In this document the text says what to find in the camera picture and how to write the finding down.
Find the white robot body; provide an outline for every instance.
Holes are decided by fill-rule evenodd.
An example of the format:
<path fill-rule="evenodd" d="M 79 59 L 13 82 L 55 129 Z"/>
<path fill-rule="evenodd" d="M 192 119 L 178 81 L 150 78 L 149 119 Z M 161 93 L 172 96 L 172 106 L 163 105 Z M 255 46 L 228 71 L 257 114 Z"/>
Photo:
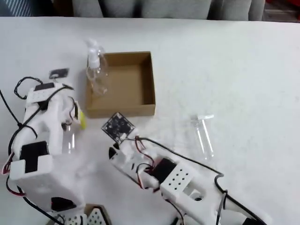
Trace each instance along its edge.
<path fill-rule="evenodd" d="M 118 170 L 129 176 L 136 183 L 142 182 L 143 189 L 152 188 L 157 190 L 159 188 L 163 198 L 173 203 L 182 211 L 182 214 L 186 213 L 187 216 L 201 225 L 215 225 L 217 211 L 223 195 L 213 182 L 215 174 L 208 173 L 208 176 L 203 176 L 194 167 L 190 166 L 186 160 L 161 148 L 151 145 L 146 145 L 146 147 L 147 149 L 144 153 L 150 155 L 156 162 L 156 165 L 162 160 L 173 163 L 174 168 L 163 178 L 164 180 L 162 182 L 158 182 L 158 180 L 152 176 L 153 174 L 151 175 L 149 171 L 145 171 L 147 166 L 141 166 L 139 171 L 135 169 L 131 170 L 133 163 L 150 164 L 148 158 L 143 154 L 137 153 L 134 141 L 124 141 L 120 149 L 115 150 L 114 156 L 110 157 L 110 161 Z M 271 218 L 258 207 L 248 202 L 241 203 L 268 225 L 271 223 Z M 225 209 L 242 213 L 247 218 L 254 219 L 229 199 L 225 201 Z"/>
<path fill-rule="evenodd" d="M 24 121 L 63 87 L 58 82 L 42 85 L 30 89 Z M 28 127 L 24 127 L 15 137 L 12 146 L 15 156 L 9 177 L 44 211 L 65 211 L 85 205 L 82 193 L 76 188 L 74 176 L 62 169 L 65 162 L 60 160 L 64 150 L 63 125 L 65 128 L 71 124 L 79 126 L 79 112 L 77 102 L 68 95 L 67 90 L 61 90 L 51 98 L 47 108 L 38 112 L 29 121 Z M 38 139 L 47 134 L 46 140 L 38 142 L 31 128 L 37 133 Z M 74 135 L 72 138 L 68 143 L 69 148 L 74 146 Z"/>

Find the brown cardboard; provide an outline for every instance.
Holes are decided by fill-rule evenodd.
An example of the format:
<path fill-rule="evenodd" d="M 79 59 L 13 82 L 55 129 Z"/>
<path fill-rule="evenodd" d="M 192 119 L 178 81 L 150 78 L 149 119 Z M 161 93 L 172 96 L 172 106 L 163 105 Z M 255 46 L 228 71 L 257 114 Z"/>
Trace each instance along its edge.
<path fill-rule="evenodd" d="M 124 116 L 152 116 L 155 113 L 155 91 L 150 52 L 105 54 L 109 65 L 108 92 L 104 96 L 86 87 L 86 110 L 90 118 L 110 117 L 115 112 Z"/>

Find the black wire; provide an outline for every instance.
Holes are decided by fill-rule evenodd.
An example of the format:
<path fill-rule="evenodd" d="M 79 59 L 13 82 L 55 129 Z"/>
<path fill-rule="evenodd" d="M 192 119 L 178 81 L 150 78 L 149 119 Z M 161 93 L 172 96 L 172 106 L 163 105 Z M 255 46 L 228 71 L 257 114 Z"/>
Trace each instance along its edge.
<path fill-rule="evenodd" d="M 18 87 L 21 85 L 21 83 L 27 79 L 32 79 L 32 80 L 35 80 L 37 82 L 39 82 L 40 84 L 43 84 L 43 82 L 38 79 L 38 78 L 35 78 L 35 77 L 32 77 L 32 76 L 26 76 L 26 77 L 23 77 L 21 80 L 19 80 L 19 82 L 17 83 L 17 85 L 15 86 L 15 89 L 14 89 L 14 93 L 15 95 L 17 95 L 20 99 L 27 99 L 27 95 L 25 95 L 24 97 L 20 96 L 19 93 L 18 93 Z"/>
<path fill-rule="evenodd" d="M 0 95 L 1 95 L 1 98 L 6 106 L 6 108 L 8 109 L 8 111 L 10 112 L 10 114 L 13 116 L 13 118 L 15 119 L 15 121 L 19 124 L 19 120 L 16 118 L 16 116 L 14 115 L 14 113 L 11 111 L 10 107 L 8 106 L 8 103 L 6 102 L 3 94 L 2 94 L 2 91 L 0 90 Z"/>
<path fill-rule="evenodd" d="M 22 189 L 17 186 L 19 192 L 21 194 L 23 194 Z M 44 210 L 42 210 L 40 207 L 36 206 L 35 204 L 33 204 L 27 197 L 23 197 L 23 199 L 25 200 L 25 202 L 30 205 L 31 207 L 33 207 L 34 209 L 36 209 L 37 211 L 39 211 L 40 213 L 44 214 L 46 217 L 48 217 L 49 219 L 51 219 L 53 222 L 57 223 L 58 225 L 64 225 L 62 222 L 58 221 L 56 218 L 54 218 L 53 216 L 51 216 L 50 214 L 48 214 L 47 212 L 45 212 Z"/>
<path fill-rule="evenodd" d="M 220 187 L 220 185 L 218 184 L 218 179 L 219 179 L 220 177 L 224 177 L 224 174 L 222 174 L 221 172 L 219 172 L 219 171 L 217 171 L 217 170 L 215 170 L 215 169 L 213 169 L 213 168 L 211 168 L 211 167 L 209 167 L 209 166 L 207 166 L 207 165 L 205 165 L 205 164 L 202 164 L 202 163 L 197 162 L 197 161 L 195 161 L 195 160 L 193 160 L 193 159 L 190 159 L 190 158 L 185 157 L 185 156 L 183 156 L 183 155 L 181 155 L 181 154 L 178 154 L 178 153 L 176 153 L 175 151 L 171 150 L 170 148 L 168 148 L 168 147 L 166 147 L 166 146 L 164 146 L 164 145 L 162 145 L 162 144 L 160 144 L 160 143 L 158 143 L 158 142 L 156 142 L 156 141 L 154 141 L 154 140 L 152 140 L 152 139 L 150 139 L 150 138 L 147 138 L 147 137 L 137 137 L 137 140 L 146 140 L 146 141 L 152 142 L 152 143 L 154 143 L 154 144 L 156 144 L 156 145 L 162 147 L 163 149 L 166 149 L 167 151 L 173 153 L 173 154 L 176 155 L 176 156 L 179 156 L 179 157 L 184 158 L 184 159 L 186 159 L 186 160 L 188 160 L 188 161 L 191 161 L 191 162 L 193 162 L 193 163 L 196 163 L 196 164 L 198 164 L 198 165 L 201 165 L 201 166 L 203 166 L 203 167 L 205 167 L 205 168 L 207 168 L 207 169 L 209 169 L 209 170 L 211 170 L 211 171 L 214 171 L 215 173 L 217 173 L 217 176 L 216 176 L 215 179 L 214 179 L 214 182 L 215 182 L 215 185 L 216 185 L 217 189 L 218 189 L 222 194 L 224 194 L 224 193 L 227 192 L 227 190 L 226 190 L 226 191 L 223 190 L 223 189 Z M 259 221 L 262 225 L 267 225 L 267 224 L 266 224 L 262 219 L 260 219 L 254 212 L 252 212 L 251 210 L 249 210 L 248 208 L 246 208 L 244 205 L 242 205 L 241 203 L 239 203 L 237 200 L 235 200 L 235 199 L 234 199 L 233 197 L 231 197 L 229 194 L 226 195 L 225 200 L 226 200 L 227 198 L 228 198 L 230 201 L 232 201 L 234 204 L 236 204 L 238 207 L 240 207 L 241 209 L 243 209 L 243 210 L 244 210 L 246 213 L 248 213 L 250 216 L 252 216 L 255 220 Z"/>
<path fill-rule="evenodd" d="M 221 217 L 221 211 L 222 211 L 222 208 L 224 208 L 224 202 L 226 200 L 226 197 L 227 197 L 227 190 L 223 193 L 222 195 L 222 199 L 221 199 L 221 202 L 220 202 L 220 205 L 219 205 L 219 208 L 217 210 L 217 220 L 216 220 L 216 225 L 219 224 L 219 220 L 220 220 L 220 217 Z"/>
<path fill-rule="evenodd" d="M 19 129 L 17 129 L 13 136 L 11 137 L 10 141 L 9 141 L 9 144 L 8 144 L 8 155 L 11 154 L 11 147 L 13 145 L 13 142 L 15 140 L 15 137 L 17 136 L 17 134 L 27 125 L 27 123 L 30 122 L 30 120 L 32 120 L 33 117 L 35 117 L 35 115 L 41 111 L 44 107 L 47 106 L 48 102 L 50 101 L 50 99 L 59 91 L 63 90 L 63 89 L 70 89 L 70 90 L 73 90 L 72 87 L 68 86 L 68 85 L 65 85 L 59 89 L 57 89 L 55 92 L 53 92 L 49 98 L 47 98 L 47 100 L 23 123 L 23 125 L 21 127 L 19 127 Z"/>
<path fill-rule="evenodd" d="M 181 154 L 179 154 L 179 153 L 173 151 L 172 149 L 170 149 L 170 148 L 168 148 L 168 147 L 162 145 L 161 143 L 158 143 L 158 142 L 156 142 L 156 141 L 154 141 L 154 140 L 152 140 L 152 139 L 150 139 L 150 138 L 147 138 L 147 137 L 137 137 L 137 140 L 146 140 L 146 141 L 152 142 L 152 143 L 154 143 L 154 144 L 156 144 L 156 145 L 162 147 L 163 149 L 166 149 L 167 151 L 173 153 L 173 154 L 176 155 L 176 156 L 179 156 L 179 157 L 184 158 L 184 159 L 186 159 L 186 160 L 188 160 L 188 161 L 191 161 L 191 162 L 196 163 L 196 164 L 198 164 L 198 165 L 200 165 L 200 166 L 203 166 L 203 167 L 205 167 L 205 168 L 207 168 L 207 169 L 209 169 L 209 170 L 211 170 L 211 171 L 213 171 L 213 172 L 215 172 L 215 173 L 217 173 L 217 174 L 222 174 L 222 173 L 219 172 L 218 170 L 215 170 L 215 169 L 211 168 L 210 166 L 205 165 L 205 164 L 200 163 L 200 162 L 197 162 L 197 161 L 195 161 L 195 160 L 193 160 L 193 159 L 191 159 L 191 158 L 185 157 L 185 156 L 183 156 L 183 155 L 181 155 Z"/>
<path fill-rule="evenodd" d="M 223 174 L 218 174 L 215 177 L 215 185 L 217 187 L 217 189 L 223 194 L 226 191 L 223 190 L 220 185 L 218 184 L 218 179 L 220 177 L 224 177 Z M 246 208 L 244 205 L 242 205 L 241 203 L 239 203 L 237 200 L 235 200 L 233 197 L 231 197 L 229 194 L 227 194 L 227 199 L 229 199 L 230 201 L 232 201 L 234 204 L 236 204 L 237 206 L 239 206 L 241 209 L 243 209 L 246 213 L 248 213 L 250 216 L 252 216 L 255 220 L 257 220 L 258 222 L 260 222 L 262 225 L 267 225 L 262 219 L 260 219 L 254 212 L 252 212 L 251 210 L 249 210 L 248 208 Z"/>
<path fill-rule="evenodd" d="M 139 168 L 140 168 L 141 165 L 148 165 L 148 166 L 149 166 L 149 167 L 147 167 L 147 168 L 145 168 L 145 169 L 152 169 L 152 168 L 153 168 L 153 167 L 152 167 L 150 164 L 148 164 L 148 163 L 140 163 L 140 164 L 136 167 L 136 173 L 138 173 Z"/>
<path fill-rule="evenodd" d="M 181 220 L 182 220 L 183 225 L 185 225 L 184 217 L 183 217 L 182 213 L 180 212 L 180 210 L 176 207 L 176 205 L 174 205 L 174 204 L 173 204 L 172 202 L 170 202 L 168 199 L 165 199 L 165 201 L 166 201 L 167 203 L 170 203 L 170 204 L 176 209 L 176 211 L 179 213 L 179 215 L 180 215 L 180 217 L 181 217 Z"/>
<path fill-rule="evenodd" d="M 65 224 L 66 221 L 65 221 L 64 217 L 62 217 L 62 215 L 60 215 L 60 214 L 58 214 L 58 217 L 61 218 L 62 222 Z"/>

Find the plastic bottle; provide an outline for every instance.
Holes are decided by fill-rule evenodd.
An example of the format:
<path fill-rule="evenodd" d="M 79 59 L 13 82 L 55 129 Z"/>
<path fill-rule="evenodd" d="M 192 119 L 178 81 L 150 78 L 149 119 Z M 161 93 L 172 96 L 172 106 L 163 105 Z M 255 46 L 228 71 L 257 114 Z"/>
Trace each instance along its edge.
<path fill-rule="evenodd" d="M 105 60 L 104 48 L 101 47 L 96 40 L 89 38 L 89 39 L 87 39 L 86 44 L 88 46 L 88 49 L 96 49 L 98 51 L 98 56 L 103 57 L 103 59 Z"/>
<path fill-rule="evenodd" d="M 103 63 L 103 60 L 100 60 L 101 57 L 98 55 L 98 53 L 98 49 L 89 49 L 88 68 L 86 70 L 86 75 L 91 82 L 93 92 L 96 95 L 104 95 L 107 93 L 107 65 Z"/>

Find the spray bottle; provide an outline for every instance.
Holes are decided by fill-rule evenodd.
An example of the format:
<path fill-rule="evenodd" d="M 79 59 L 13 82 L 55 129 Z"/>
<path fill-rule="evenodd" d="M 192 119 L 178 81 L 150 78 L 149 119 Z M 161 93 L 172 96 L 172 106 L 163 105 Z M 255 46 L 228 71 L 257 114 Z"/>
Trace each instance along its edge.
<path fill-rule="evenodd" d="M 90 80 L 92 90 L 96 95 L 104 95 L 107 93 L 106 79 L 108 76 L 107 63 L 103 51 L 100 49 L 97 42 L 91 42 L 88 55 L 88 68 L 86 75 Z"/>

